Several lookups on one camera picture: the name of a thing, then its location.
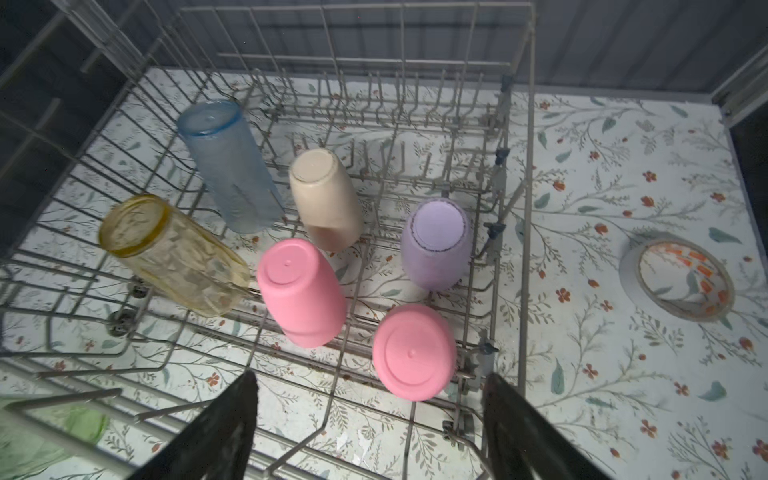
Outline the beige cup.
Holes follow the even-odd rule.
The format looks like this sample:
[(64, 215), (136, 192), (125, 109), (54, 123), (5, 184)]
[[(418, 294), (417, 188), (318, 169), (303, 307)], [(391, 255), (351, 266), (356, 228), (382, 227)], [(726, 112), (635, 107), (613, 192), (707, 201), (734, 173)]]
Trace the beige cup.
[(359, 240), (364, 230), (362, 207), (333, 152), (324, 148), (303, 152), (290, 166), (289, 181), (299, 217), (319, 249), (337, 253)]

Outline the purple cup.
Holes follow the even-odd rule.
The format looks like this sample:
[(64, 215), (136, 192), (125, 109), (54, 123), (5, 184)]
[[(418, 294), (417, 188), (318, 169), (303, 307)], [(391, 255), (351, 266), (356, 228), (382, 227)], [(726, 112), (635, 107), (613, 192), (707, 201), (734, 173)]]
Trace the purple cup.
[(451, 288), (468, 271), (471, 251), (471, 222), (456, 202), (431, 199), (408, 217), (401, 236), (402, 266), (418, 287)]

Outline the pink cup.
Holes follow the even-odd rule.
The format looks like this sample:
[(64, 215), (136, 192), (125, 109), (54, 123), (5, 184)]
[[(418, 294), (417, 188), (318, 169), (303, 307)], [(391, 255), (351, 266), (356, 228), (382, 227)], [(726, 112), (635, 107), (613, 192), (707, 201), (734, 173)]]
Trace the pink cup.
[(377, 328), (372, 359), (378, 378), (392, 394), (409, 401), (429, 400), (456, 371), (453, 330), (428, 306), (398, 306)]
[(309, 241), (285, 239), (271, 246), (256, 277), (268, 311), (297, 346), (321, 347), (341, 332), (345, 296), (331, 265)]

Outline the yellow transparent cup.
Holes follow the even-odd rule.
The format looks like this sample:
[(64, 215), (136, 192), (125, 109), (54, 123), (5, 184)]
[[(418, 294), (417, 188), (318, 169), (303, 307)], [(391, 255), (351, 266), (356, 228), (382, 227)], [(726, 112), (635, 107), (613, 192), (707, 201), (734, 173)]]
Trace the yellow transparent cup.
[(211, 232), (155, 195), (134, 196), (103, 219), (99, 244), (139, 278), (202, 317), (247, 294), (248, 264)]

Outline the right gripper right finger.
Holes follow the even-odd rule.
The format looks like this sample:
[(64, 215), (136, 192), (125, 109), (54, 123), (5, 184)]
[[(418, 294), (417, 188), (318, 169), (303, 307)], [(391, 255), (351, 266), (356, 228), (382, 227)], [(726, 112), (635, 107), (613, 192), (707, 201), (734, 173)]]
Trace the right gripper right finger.
[(495, 479), (607, 477), (496, 373), (483, 389), (483, 425)]

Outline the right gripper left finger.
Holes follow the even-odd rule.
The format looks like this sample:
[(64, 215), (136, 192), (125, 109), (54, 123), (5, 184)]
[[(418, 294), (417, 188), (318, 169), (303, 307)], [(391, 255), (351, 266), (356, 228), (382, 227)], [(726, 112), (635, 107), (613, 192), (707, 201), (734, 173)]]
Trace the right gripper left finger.
[(258, 383), (240, 375), (133, 479), (242, 479), (253, 446)]

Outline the blue textured cup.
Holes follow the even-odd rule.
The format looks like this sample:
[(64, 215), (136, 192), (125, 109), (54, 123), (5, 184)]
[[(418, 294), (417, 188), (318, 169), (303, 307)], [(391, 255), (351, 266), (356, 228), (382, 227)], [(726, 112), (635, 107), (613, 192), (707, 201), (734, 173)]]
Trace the blue textured cup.
[(282, 198), (238, 103), (193, 104), (177, 130), (229, 229), (257, 233), (282, 218)]

